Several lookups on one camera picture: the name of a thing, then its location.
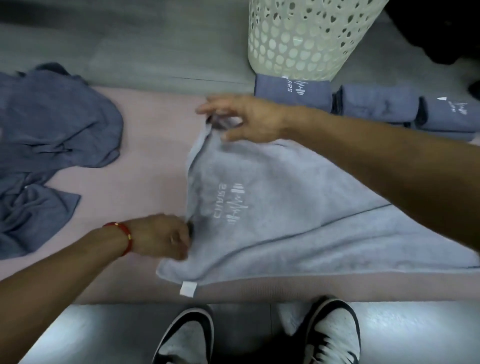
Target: white plastic basket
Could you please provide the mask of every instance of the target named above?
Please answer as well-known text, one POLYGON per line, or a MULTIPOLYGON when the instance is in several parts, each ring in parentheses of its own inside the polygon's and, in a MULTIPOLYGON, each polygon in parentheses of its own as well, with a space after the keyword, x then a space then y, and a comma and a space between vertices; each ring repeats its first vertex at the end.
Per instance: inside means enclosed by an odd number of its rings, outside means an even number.
POLYGON ((256 73, 331 80, 388 0, 250 0, 256 73))

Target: rolled towel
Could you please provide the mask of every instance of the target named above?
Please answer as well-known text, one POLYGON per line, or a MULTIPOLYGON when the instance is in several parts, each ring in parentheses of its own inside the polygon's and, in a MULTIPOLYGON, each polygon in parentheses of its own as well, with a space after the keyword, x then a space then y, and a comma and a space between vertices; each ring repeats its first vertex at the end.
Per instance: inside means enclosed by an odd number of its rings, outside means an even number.
POLYGON ((480 103, 422 96, 415 123, 429 131, 480 132, 480 103))
POLYGON ((415 125, 415 123, 409 123, 409 125, 406 125, 406 127, 411 128, 412 130, 418 130, 419 132, 424 132, 430 135, 441 136, 443 138, 448 138, 453 140, 463 140, 464 142, 471 142, 475 138, 475 133, 425 130, 425 129, 420 129, 417 125, 415 125))
POLYGON ((257 74, 255 96, 284 105, 302 105, 332 111, 330 81, 289 80, 288 77, 257 74))
POLYGON ((389 123, 414 121, 420 96, 410 87, 343 85, 336 93, 338 115, 389 123))

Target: red bracelet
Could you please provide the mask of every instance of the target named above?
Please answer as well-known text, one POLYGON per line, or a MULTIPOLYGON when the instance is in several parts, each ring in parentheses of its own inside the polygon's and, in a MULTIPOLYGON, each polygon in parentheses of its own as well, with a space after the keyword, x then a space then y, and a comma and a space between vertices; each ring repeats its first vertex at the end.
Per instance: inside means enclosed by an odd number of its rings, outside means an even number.
POLYGON ((120 230, 122 230, 125 234, 127 234, 127 238, 128 238, 127 249, 125 249, 125 251, 121 255, 121 256, 124 256, 127 253, 132 251, 132 246, 133 246, 132 234, 130 233, 130 230, 127 228, 127 226, 125 224, 122 224, 121 222, 109 222, 104 226, 113 226, 113 225, 118 226, 120 230))

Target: sneaker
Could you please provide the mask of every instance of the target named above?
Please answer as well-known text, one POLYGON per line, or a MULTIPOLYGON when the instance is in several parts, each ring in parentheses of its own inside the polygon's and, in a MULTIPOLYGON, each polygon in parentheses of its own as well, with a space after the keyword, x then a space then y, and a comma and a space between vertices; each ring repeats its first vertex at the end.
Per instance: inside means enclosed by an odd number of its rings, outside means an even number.
POLYGON ((210 364, 212 317, 201 308, 183 311, 171 323, 155 352, 153 364, 210 364))
POLYGON ((337 298, 319 302, 314 309, 303 364, 358 364, 360 327, 353 309, 337 298))

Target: right hand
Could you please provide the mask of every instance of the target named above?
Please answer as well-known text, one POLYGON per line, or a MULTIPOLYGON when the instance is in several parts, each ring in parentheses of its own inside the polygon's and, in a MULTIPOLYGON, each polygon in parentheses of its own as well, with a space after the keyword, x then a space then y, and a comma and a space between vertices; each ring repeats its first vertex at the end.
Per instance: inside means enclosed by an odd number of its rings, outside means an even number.
POLYGON ((283 138, 287 128, 289 107, 250 95, 220 94, 207 97, 207 102, 196 109, 197 114, 238 116, 243 123, 223 135, 225 142, 249 140, 269 143, 283 138))

